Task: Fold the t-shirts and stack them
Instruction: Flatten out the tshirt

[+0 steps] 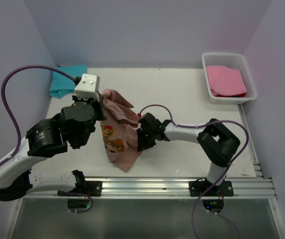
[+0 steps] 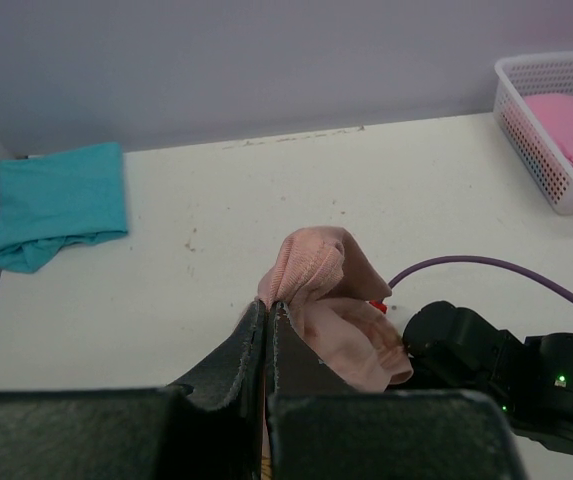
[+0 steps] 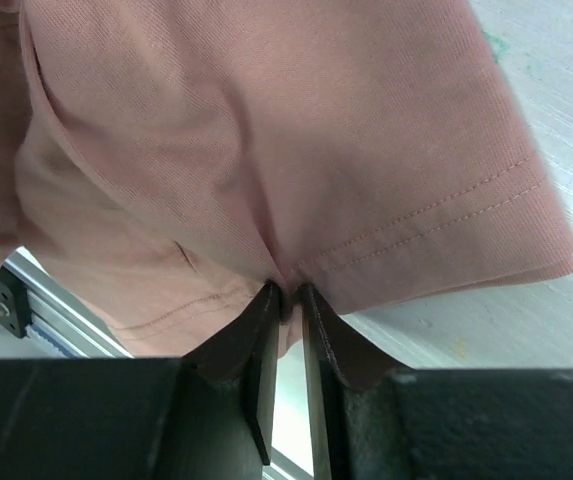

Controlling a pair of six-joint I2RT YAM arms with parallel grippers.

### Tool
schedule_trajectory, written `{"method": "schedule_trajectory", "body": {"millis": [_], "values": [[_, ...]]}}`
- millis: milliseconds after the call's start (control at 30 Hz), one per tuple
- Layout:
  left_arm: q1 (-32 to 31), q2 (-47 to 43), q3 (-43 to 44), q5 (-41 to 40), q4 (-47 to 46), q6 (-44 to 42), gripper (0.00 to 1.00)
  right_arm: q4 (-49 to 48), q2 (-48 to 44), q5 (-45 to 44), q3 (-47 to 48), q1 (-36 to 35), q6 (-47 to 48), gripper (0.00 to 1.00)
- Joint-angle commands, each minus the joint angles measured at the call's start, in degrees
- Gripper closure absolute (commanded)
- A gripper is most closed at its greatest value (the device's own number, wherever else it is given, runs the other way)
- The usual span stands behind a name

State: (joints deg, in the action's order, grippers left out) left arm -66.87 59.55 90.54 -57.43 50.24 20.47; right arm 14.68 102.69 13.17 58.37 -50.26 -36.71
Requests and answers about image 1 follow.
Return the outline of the dusty pink printed t-shirt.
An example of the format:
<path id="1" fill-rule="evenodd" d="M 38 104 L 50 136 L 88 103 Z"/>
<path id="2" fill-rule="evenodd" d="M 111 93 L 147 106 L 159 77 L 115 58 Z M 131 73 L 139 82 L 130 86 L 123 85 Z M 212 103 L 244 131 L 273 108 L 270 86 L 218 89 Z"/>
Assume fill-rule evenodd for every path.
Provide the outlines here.
<path id="1" fill-rule="evenodd" d="M 101 96 L 106 120 L 100 122 L 100 128 L 108 160 L 128 172 L 141 155 L 136 132 L 139 117 L 132 110 L 134 106 L 116 90 L 105 89 Z"/>

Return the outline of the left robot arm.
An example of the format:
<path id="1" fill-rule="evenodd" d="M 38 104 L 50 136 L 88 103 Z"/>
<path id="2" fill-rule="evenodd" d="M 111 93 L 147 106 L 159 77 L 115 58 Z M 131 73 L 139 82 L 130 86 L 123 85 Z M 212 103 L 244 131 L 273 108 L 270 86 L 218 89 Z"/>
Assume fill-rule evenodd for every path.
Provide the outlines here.
<path id="1" fill-rule="evenodd" d="M 22 139 L 19 149 L 0 160 L 0 201 L 13 201 L 43 191 L 58 191 L 60 196 L 89 194 L 84 174 L 79 170 L 62 175 L 32 170 L 34 165 L 66 153 L 69 147 L 85 146 L 95 131 L 95 123 L 106 119 L 102 97 L 72 98 L 72 105 L 34 125 Z"/>

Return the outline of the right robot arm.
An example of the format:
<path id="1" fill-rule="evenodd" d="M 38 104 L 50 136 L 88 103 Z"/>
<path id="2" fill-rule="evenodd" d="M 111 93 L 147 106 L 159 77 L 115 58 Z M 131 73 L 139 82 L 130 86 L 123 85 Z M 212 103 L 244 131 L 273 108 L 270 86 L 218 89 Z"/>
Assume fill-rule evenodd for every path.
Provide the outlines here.
<path id="1" fill-rule="evenodd" d="M 231 181 L 225 176 L 219 178 L 230 165 L 240 140 L 226 126 L 211 119 L 209 126 L 176 126 L 167 119 L 163 122 L 151 113 L 146 113 L 139 119 L 140 127 L 136 130 L 138 136 L 138 151 L 144 151 L 156 145 L 156 141 L 186 141 L 201 146 L 211 161 L 209 172 L 204 179 L 189 182 L 190 196 L 197 197 L 205 193 L 209 197 L 234 196 Z"/>

